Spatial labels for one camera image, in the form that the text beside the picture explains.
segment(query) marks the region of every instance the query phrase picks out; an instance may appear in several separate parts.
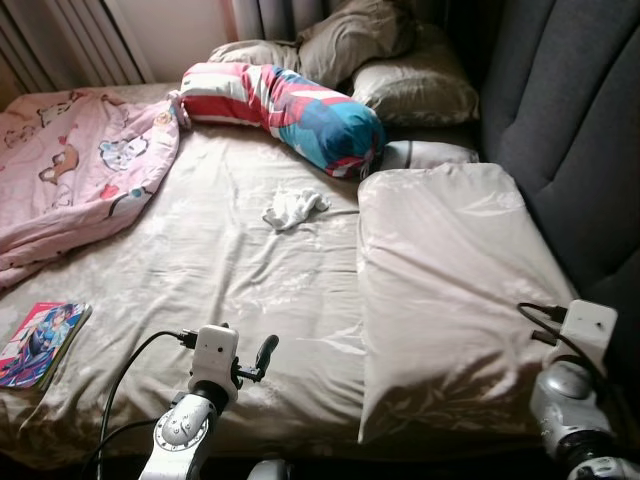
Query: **pillow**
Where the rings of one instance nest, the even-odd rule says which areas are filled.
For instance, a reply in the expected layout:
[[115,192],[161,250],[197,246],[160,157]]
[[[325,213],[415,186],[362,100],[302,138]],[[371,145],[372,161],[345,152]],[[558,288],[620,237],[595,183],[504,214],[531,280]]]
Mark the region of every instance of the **pillow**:
[[353,98],[373,108],[385,125],[441,127],[479,118],[478,93],[434,25],[418,27],[408,54],[359,68]]
[[365,395],[360,442],[422,422],[531,434],[551,347],[515,305],[566,305],[571,287],[498,165],[388,170],[358,190]]
[[400,55],[414,40],[415,24],[398,3],[350,0],[299,34],[300,73],[335,89],[367,60]]
[[297,72],[300,69],[298,50],[293,44],[268,40],[242,40],[227,43],[211,52],[209,62],[240,62],[251,65],[277,65]]
[[468,148],[440,142],[402,140],[384,147],[378,170],[434,168],[443,163],[473,163],[478,153]]
[[273,65],[199,63],[181,94],[192,120],[262,126],[333,177],[365,176],[385,144],[373,110]]

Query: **black cable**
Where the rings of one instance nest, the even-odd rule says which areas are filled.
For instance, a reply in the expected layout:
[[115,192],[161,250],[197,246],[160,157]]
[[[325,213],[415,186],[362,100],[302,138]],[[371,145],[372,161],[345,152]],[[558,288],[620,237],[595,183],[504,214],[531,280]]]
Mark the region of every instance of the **black cable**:
[[[160,332],[156,332],[153,335],[151,335],[149,338],[147,338],[144,341],[144,343],[140,345],[138,349],[133,353],[133,355],[129,357],[129,360],[127,360],[127,363],[124,364],[124,366],[116,376],[116,379],[113,382],[113,385],[111,385],[111,391],[109,392],[109,397],[107,398],[107,404],[105,405],[104,413],[102,414],[102,427],[100,428],[100,443],[105,441],[105,436],[107,435],[107,426],[109,423],[109,414],[111,413],[111,405],[113,404],[113,399],[116,396],[116,390],[118,390],[118,385],[120,385],[120,381],[122,380],[122,377],[124,377],[124,374],[127,373],[127,370],[129,369],[131,364],[134,362],[134,360],[138,358],[138,355],[140,355],[140,353],[142,353],[142,351],[151,342],[153,342],[156,338],[161,337],[163,335],[169,335],[171,337],[177,338],[178,340],[182,340],[183,338],[182,335],[180,335],[179,333],[171,332],[169,330],[162,330]],[[97,455],[98,455],[98,467],[96,469],[96,478],[98,480],[102,480],[102,450],[98,450]]]
[[122,427],[116,428],[113,432],[107,435],[107,437],[103,441],[100,442],[100,444],[93,450],[93,452],[91,452],[91,455],[84,462],[84,465],[82,466],[82,470],[80,471],[80,480],[83,480],[85,478],[85,475],[87,473],[88,468],[91,466],[91,463],[98,456],[98,454],[104,449],[107,443],[109,443],[119,434],[126,432],[127,430],[130,430],[136,427],[144,427],[146,425],[152,425],[152,424],[155,425],[158,422],[158,420],[160,420],[160,417],[153,418],[151,420],[140,420],[139,422],[132,422],[127,425],[123,425]]
[[564,309],[562,309],[561,307],[545,307],[542,305],[536,305],[535,303],[526,303],[526,302],[519,303],[516,306],[516,308],[518,309],[518,312],[520,312],[527,320],[535,323],[540,328],[544,329],[546,332],[548,332],[553,337],[563,342],[567,347],[569,347],[571,350],[573,350],[576,353],[576,355],[580,358],[581,363],[583,364],[582,366],[584,366],[587,370],[589,370],[589,373],[591,373],[591,375],[593,375],[593,377],[595,378],[596,384],[598,384],[596,387],[596,392],[601,394],[603,394],[604,392],[609,393],[610,397],[613,399],[612,403],[616,410],[616,415],[618,417],[618,425],[622,429],[623,443],[625,445],[628,445],[629,430],[627,429],[627,424],[624,421],[624,407],[617,396],[617,392],[613,389],[613,387],[607,381],[607,379],[602,374],[602,372],[598,370],[598,367],[596,367],[593,361],[591,361],[591,359],[587,356],[586,353],[584,353],[584,351],[582,351],[580,347],[578,347],[570,339],[562,335],[555,328],[550,327],[549,325],[544,323],[542,320],[540,320],[539,318],[536,318],[534,315],[530,314],[525,310],[525,308],[530,308],[532,310],[536,310],[538,312],[544,313],[545,315],[552,316],[555,312],[558,311],[558,309],[560,310],[564,310]]

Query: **pink blanket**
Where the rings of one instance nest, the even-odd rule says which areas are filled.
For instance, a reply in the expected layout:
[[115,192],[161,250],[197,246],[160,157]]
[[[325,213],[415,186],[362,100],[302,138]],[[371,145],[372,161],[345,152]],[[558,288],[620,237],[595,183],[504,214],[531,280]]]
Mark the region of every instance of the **pink blanket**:
[[176,155],[170,103],[26,95],[0,114],[0,290],[130,225]]

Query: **striped body pillow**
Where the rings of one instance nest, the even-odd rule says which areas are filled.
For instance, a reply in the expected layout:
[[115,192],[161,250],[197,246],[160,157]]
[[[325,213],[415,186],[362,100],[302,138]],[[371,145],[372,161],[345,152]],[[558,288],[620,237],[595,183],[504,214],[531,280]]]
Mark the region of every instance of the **striped body pillow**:
[[198,63],[182,79],[192,120],[262,126],[333,177],[366,175],[385,133],[375,112],[273,65]]

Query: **grey headboard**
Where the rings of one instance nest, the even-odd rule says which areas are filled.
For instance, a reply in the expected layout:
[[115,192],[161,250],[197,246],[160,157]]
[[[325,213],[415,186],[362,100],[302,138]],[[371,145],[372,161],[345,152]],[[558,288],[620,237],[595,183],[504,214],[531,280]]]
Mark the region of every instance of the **grey headboard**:
[[482,87],[486,160],[516,180],[581,296],[619,312],[611,375],[640,404],[639,0],[508,0]]

